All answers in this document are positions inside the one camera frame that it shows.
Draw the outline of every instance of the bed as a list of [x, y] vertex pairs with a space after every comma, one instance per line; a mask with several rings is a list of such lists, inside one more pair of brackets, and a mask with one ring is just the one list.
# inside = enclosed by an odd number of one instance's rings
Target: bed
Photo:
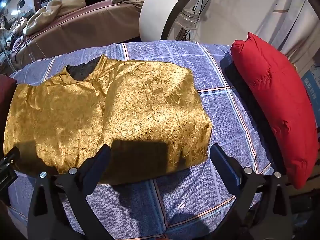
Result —
[[[35, 59], [55, 57], [139, 37], [139, 16], [132, 4], [105, 0], [56, 19], [26, 40]], [[17, 70], [32, 62], [22, 36], [13, 45], [11, 60]]]
[[[203, 107], [213, 123], [209, 145], [219, 143], [243, 167], [249, 166], [257, 173], [273, 173], [272, 157], [263, 136], [237, 89], [223, 74], [223, 69], [232, 63], [229, 46], [178, 41], [112, 44], [41, 59], [11, 77], [18, 83], [39, 85], [64, 66], [87, 63], [101, 54], [119, 60], [172, 62], [191, 69]], [[26, 232], [34, 184], [34, 178], [18, 173], [18, 179], [8, 189], [9, 214], [22, 232]], [[63, 196], [62, 199], [72, 227], [82, 232], [68, 200]], [[87, 197], [92, 210], [115, 239], [201, 237], [217, 227], [234, 200], [210, 158], [152, 180], [118, 186], [99, 184]]]

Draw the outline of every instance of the gold shirt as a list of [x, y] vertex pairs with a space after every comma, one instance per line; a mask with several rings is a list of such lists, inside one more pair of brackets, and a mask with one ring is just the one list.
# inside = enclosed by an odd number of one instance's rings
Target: gold shirt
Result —
[[211, 128], [189, 69], [102, 55], [83, 81], [64, 68], [39, 86], [19, 84], [4, 152], [19, 148], [23, 173], [64, 173], [108, 144], [111, 161], [101, 182], [114, 185], [203, 162]]

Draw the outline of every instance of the blue sign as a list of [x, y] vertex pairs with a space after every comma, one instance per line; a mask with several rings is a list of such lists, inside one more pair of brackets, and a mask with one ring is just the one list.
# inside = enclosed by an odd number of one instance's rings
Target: blue sign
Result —
[[308, 91], [313, 112], [315, 113], [317, 126], [320, 126], [320, 88], [310, 70], [301, 78]]

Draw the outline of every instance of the silver screw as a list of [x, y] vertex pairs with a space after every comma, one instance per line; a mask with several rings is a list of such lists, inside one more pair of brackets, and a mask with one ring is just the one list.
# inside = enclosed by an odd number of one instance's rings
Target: silver screw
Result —
[[47, 176], [47, 173], [45, 171], [41, 172], [40, 173], [40, 178], [45, 178], [45, 176]]
[[77, 168], [71, 168], [71, 169], [69, 170], [69, 173], [70, 173], [70, 174], [76, 174], [77, 171], [78, 171]]
[[244, 168], [244, 172], [245, 172], [246, 174], [251, 174], [251, 173], [252, 173], [252, 169], [249, 168], [249, 167], [245, 167], [245, 168]]
[[281, 177], [281, 173], [279, 171], [276, 171], [275, 176], [279, 179]]

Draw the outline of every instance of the white curved machine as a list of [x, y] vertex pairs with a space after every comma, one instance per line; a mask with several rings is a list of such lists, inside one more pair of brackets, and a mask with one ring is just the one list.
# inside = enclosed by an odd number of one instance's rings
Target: white curved machine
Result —
[[139, 18], [141, 40], [167, 40], [175, 19], [190, 1], [145, 0]]

